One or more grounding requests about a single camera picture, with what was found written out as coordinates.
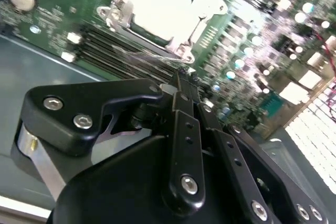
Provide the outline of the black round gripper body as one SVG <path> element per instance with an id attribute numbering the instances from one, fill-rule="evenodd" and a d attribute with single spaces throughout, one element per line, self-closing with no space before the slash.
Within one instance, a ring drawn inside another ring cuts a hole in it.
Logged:
<path id="1" fill-rule="evenodd" d="M 163 137 L 150 137 L 76 175 L 62 190 L 49 223 L 243 223 L 228 173 L 203 154 L 205 197 L 185 205 L 185 190 L 168 194 Z"/>

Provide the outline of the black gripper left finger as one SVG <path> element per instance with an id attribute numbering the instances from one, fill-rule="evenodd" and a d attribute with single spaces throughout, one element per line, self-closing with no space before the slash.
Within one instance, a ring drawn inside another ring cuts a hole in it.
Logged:
<path id="1" fill-rule="evenodd" d="M 185 190 L 183 204 L 200 204 L 201 129 L 189 76 L 178 71 L 162 85 L 129 79 L 30 89 L 13 144 L 21 167 L 33 170 L 57 202 L 76 175 L 140 141 L 163 137 L 168 194 Z"/>

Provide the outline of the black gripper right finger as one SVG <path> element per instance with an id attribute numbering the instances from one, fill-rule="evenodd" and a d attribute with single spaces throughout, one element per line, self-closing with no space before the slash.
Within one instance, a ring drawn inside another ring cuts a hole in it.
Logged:
<path id="1" fill-rule="evenodd" d="M 243 223 L 328 223 L 323 210 L 235 124 L 223 129 L 212 109 L 200 101 L 199 80 L 190 74 L 203 132 L 228 173 Z"/>

